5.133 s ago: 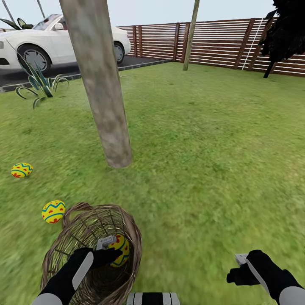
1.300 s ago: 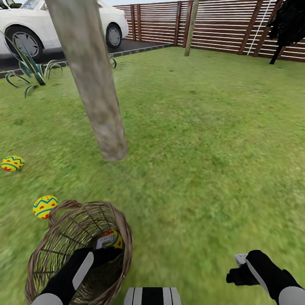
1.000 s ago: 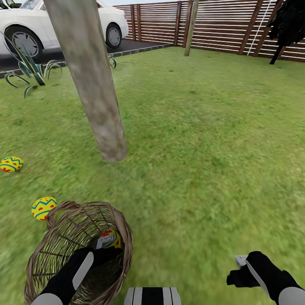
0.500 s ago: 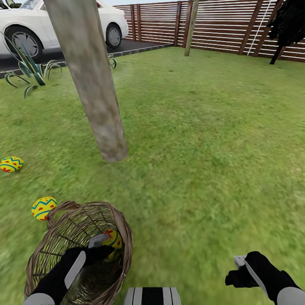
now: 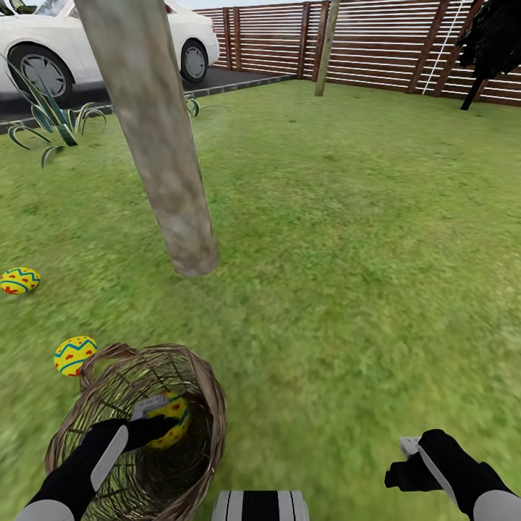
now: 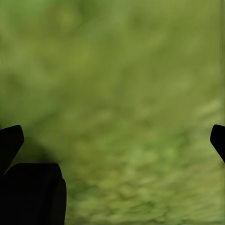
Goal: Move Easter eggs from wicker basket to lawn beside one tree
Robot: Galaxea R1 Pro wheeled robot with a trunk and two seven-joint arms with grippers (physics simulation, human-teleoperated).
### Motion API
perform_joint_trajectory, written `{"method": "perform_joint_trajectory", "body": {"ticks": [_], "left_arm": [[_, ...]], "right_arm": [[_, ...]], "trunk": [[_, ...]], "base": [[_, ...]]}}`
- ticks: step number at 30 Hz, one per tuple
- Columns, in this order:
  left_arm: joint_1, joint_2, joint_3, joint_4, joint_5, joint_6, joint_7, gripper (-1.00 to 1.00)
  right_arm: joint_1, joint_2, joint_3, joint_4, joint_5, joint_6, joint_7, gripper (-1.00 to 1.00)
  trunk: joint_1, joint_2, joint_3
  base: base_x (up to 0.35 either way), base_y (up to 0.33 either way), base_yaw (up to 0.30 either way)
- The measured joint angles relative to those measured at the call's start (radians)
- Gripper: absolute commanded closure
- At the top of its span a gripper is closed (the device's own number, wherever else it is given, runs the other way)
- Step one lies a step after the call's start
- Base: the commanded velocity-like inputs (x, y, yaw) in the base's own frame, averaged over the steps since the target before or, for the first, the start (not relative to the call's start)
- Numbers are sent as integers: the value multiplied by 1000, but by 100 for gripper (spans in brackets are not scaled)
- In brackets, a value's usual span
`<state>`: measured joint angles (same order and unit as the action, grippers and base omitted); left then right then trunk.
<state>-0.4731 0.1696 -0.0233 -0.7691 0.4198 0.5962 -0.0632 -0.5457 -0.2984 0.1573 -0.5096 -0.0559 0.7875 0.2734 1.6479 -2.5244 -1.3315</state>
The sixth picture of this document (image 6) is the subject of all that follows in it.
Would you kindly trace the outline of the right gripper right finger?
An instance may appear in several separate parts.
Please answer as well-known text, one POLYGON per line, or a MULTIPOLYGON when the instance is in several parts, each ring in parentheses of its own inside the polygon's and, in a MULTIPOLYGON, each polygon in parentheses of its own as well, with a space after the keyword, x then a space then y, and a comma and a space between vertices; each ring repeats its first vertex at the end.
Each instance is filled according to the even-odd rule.
POLYGON ((210 142, 213 144, 223 161, 225 162, 225 127, 221 125, 214 125, 210 142))

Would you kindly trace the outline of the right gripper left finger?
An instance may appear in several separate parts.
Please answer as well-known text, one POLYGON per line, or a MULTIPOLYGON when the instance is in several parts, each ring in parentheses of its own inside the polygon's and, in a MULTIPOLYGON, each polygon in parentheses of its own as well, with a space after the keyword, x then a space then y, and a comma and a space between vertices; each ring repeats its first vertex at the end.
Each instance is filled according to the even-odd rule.
POLYGON ((20 125, 0 130, 0 180, 24 143, 20 125))

